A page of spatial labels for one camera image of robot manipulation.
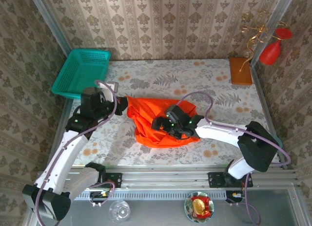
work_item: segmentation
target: wooden block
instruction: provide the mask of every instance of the wooden block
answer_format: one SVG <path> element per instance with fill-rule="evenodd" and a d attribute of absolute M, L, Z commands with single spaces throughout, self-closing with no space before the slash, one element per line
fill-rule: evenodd
<path fill-rule="evenodd" d="M 239 71 L 245 60 L 247 60 L 247 58 L 240 57 L 230 58 L 231 82 L 234 85 L 250 86 L 253 84 L 249 62 L 246 62 L 242 70 Z"/>

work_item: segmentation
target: gold wire decoration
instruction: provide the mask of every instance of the gold wire decoration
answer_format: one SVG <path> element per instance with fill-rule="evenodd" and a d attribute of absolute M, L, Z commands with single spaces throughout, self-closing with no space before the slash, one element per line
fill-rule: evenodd
<path fill-rule="evenodd" d="M 239 72 L 241 72 L 244 65 L 247 62 L 249 62 L 249 60 L 251 60 L 253 58 L 253 56 L 254 56 L 253 47 L 255 47 L 258 44 L 258 42 L 268 43 L 271 38 L 284 40 L 282 38 L 279 38 L 277 36 L 274 36 L 274 35 L 271 35 L 268 33 L 271 30 L 275 30 L 275 29 L 269 29 L 265 25 L 269 20 L 270 14 L 266 10 L 260 10 L 258 14 L 259 14 L 259 16 L 258 16 L 258 19 L 256 21 L 255 27 L 250 27 L 248 25 L 240 25 L 239 26 L 239 29 L 242 33 L 245 33 L 247 31 L 256 31 L 256 34 L 253 37 L 251 37 L 247 42 L 247 48 L 249 51 L 244 53 L 244 57 L 248 58 L 248 59 L 244 61 L 244 63 L 240 67 Z M 250 19 L 250 16 L 251 16 L 251 14 L 249 14 L 249 13 L 243 13 L 241 15 L 241 19 L 243 21 L 248 21 Z M 266 21 L 263 22 L 263 24 L 259 24 L 259 20 L 263 20 L 265 17 L 266 17 Z M 277 24 L 277 27 L 278 28 L 287 28 L 288 25 L 282 21 L 279 21 Z"/>

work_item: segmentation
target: floral tablecloth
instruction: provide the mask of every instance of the floral tablecloth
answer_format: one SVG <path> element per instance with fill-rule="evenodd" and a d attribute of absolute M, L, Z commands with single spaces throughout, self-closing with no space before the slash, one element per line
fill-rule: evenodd
<path fill-rule="evenodd" d="M 210 119 L 231 124 L 260 122 L 266 119 L 255 85 L 238 86 L 230 81 L 227 59 L 148 60 L 111 62 L 105 81 L 119 82 L 118 96 L 174 98 L 193 91 L 208 92 L 214 98 Z M 204 115 L 209 106 L 205 96 L 187 98 Z M 74 100 L 72 113 L 80 105 Z M 239 158 L 239 148 L 212 139 L 202 139 L 180 148 L 153 149 L 136 142 L 135 125 L 127 117 L 113 116 L 93 132 L 78 155 L 75 165 L 96 162 L 104 165 L 226 164 Z"/>

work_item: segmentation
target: gold object on plate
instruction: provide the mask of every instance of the gold object on plate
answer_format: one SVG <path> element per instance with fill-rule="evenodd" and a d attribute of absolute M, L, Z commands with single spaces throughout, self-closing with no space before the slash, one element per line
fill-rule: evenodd
<path fill-rule="evenodd" d="M 202 214 L 205 210 L 205 203 L 200 199 L 194 199 L 193 201 L 193 209 L 195 214 Z"/>

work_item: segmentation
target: red vase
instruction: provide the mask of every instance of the red vase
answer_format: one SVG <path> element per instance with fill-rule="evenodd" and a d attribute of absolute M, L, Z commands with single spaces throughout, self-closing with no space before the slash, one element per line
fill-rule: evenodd
<path fill-rule="evenodd" d="M 272 65 L 277 60 L 279 54 L 281 53 L 281 40 L 274 42 L 267 46 L 261 53 L 259 60 L 261 63 L 266 65 Z"/>

